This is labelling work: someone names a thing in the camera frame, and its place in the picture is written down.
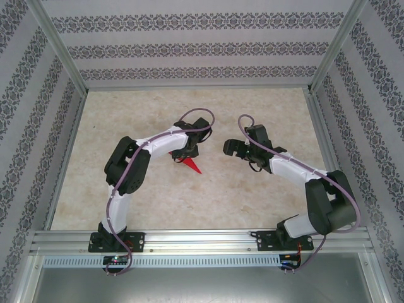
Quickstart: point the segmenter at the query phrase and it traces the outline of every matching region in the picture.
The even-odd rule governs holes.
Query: metal panel
[[[42,271],[43,256],[29,256],[21,274],[19,286],[10,302],[32,302]]]
[[[46,256],[44,268],[101,268],[103,256]],[[221,255],[221,256],[134,256],[133,268],[212,268],[212,267],[268,267],[280,266],[277,254],[260,256]],[[126,265],[111,264],[111,268],[124,268]]]
[[[358,255],[373,302],[392,303],[376,253]]]
[[[90,88],[88,92],[121,92],[121,91],[137,91],[137,90],[252,90],[264,88],[307,88],[307,85],[297,84],[279,84],[279,85],[198,85],[198,86],[103,86]]]
[[[321,254],[296,274],[278,268],[44,268],[34,302],[371,302],[356,254]]]

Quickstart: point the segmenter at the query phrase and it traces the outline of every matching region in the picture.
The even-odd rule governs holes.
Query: patterned wallpaper
[[[43,1],[89,88],[309,84],[352,0]]]
[[[0,1],[0,11],[0,302],[7,302],[29,232],[44,227],[83,100],[26,3]]]
[[[317,92],[393,302],[404,302],[403,8],[367,3]]]

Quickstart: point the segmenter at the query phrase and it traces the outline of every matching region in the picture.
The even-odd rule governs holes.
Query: red object
[[[202,172],[200,171],[200,169],[198,168],[198,166],[196,166],[194,160],[192,160],[191,158],[186,158],[183,161],[183,164],[187,165],[188,167],[192,168],[193,170],[195,170],[197,173],[202,174]]]

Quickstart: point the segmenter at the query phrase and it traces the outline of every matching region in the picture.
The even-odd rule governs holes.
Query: purple cable
[[[132,265],[132,261],[133,261],[131,249],[118,237],[118,235],[116,234],[116,232],[115,232],[115,230],[114,230],[114,228],[113,228],[113,226],[112,226],[112,224],[111,224],[111,222],[110,222],[109,208],[110,208],[110,204],[111,204],[111,202],[112,202],[112,198],[115,196],[116,191],[119,189],[119,186],[121,186],[121,184],[122,184],[122,182],[124,181],[126,175],[128,174],[129,169],[131,168],[132,163],[134,162],[134,159],[136,158],[136,156],[138,155],[138,153],[140,152],[140,150],[141,150],[143,147],[145,147],[146,145],[149,145],[149,144],[150,144],[151,142],[153,142],[154,140],[159,139],[159,138],[164,137],[164,136],[170,136],[170,135],[172,135],[172,134],[179,134],[179,133],[196,133],[196,132],[199,132],[199,131],[205,131],[205,130],[207,130],[207,129],[210,129],[210,128],[212,127],[212,125],[214,125],[214,123],[215,123],[215,115],[213,114],[213,112],[212,112],[211,110],[209,110],[209,109],[204,109],[204,108],[202,108],[202,107],[197,107],[197,108],[195,108],[195,109],[191,109],[191,110],[187,111],[184,115],[182,115],[181,118],[179,118],[179,120],[180,120],[180,121],[183,120],[189,113],[194,112],[195,110],[203,110],[203,111],[208,112],[209,114],[211,114],[211,116],[212,116],[212,122],[211,122],[211,124],[210,124],[209,126],[205,127],[205,128],[198,128],[198,129],[181,129],[181,130],[173,131],[173,132],[168,131],[168,132],[166,132],[166,133],[158,134],[158,135],[156,135],[156,136],[150,138],[150,140],[144,142],[144,143],[143,143],[142,145],[140,145],[139,148],[135,151],[135,153],[133,154],[131,160],[130,160],[129,163],[128,163],[128,166],[125,168],[125,170],[124,170],[124,172],[123,172],[121,178],[119,179],[118,183],[115,185],[114,189],[112,190],[111,196],[109,197],[108,203],[107,203],[107,223],[108,223],[109,229],[110,229],[111,232],[112,232],[112,235],[114,235],[115,239],[116,239],[116,240],[126,249],[126,251],[128,252],[128,255],[129,255],[129,262],[128,262],[128,266],[125,267],[123,270],[121,270],[121,271],[118,272],[118,273],[110,273],[110,272],[108,271],[109,264],[107,264],[107,266],[105,267],[105,272],[107,273],[107,275],[118,276],[118,275],[121,275],[121,274],[127,272],[127,271],[130,269],[130,267],[131,267],[131,265]]]
[[[305,263],[303,263],[302,265],[300,265],[298,268],[294,269],[290,266],[284,265],[282,264],[283,267],[287,268],[288,270],[292,271],[292,272],[296,272],[299,270],[302,270],[303,268],[305,268],[309,263],[311,263],[311,261],[313,261],[314,257],[317,255],[317,253],[320,251],[320,249],[322,248],[322,246],[324,245],[324,243],[326,242],[327,236],[324,235],[323,240],[321,241],[320,245],[316,248],[316,250],[314,251],[314,253],[311,254],[311,256],[309,256],[309,259],[306,260]]]
[[[238,123],[239,123],[239,128],[241,130],[241,132],[243,133],[243,135],[250,141],[253,142],[256,146],[261,147],[262,149],[272,153],[273,155],[276,155],[280,158],[285,159],[286,161],[292,161],[293,163],[296,163],[297,165],[303,167],[304,169],[306,169],[307,171],[311,172],[312,174],[316,174],[319,177],[323,178],[324,180],[328,181],[329,183],[331,183],[333,186],[335,186],[336,188],[338,188],[341,193],[344,194],[344,196],[346,196],[349,200],[349,202],[351,202],[352,207],[355,210],[355,214],[356,214],[356,222],[355,225],[352,226],[350,229],[345,229],[345,230],[336,230],[334,232],[339,233],[339,234],[346,234],[348,232],[353,232],[355,229],[358,228],[358,226],[360,225],[360,210],[358,207],[358,204],[356,203],[356,201],[354,200],[354,198],[344,189],[341,187],[341,185],[339,185],[337,182],[331,180],[329,177],[327,177],[326,175],[323,175],[322,173],[318,172],[317,169],[312,169],[310,166],[307,166],[306,164],[294,159],[293,157],[288,157],[285,155],[282,155],[280,153],[277,153],[275,150],[271,150],[266,146],[263,146],[262,144],[259,144],[257,141],[254,141],[253,139],[250,138],[250,136],[246,133],[246,131],[244,130],[244,128],[241,126],[241,118],[243,117],[248,117],[252,120],[252,125],[254,125],[255,120],[253,117],[251,117],[250,115],[247,114],[243,114],[239,117]]]

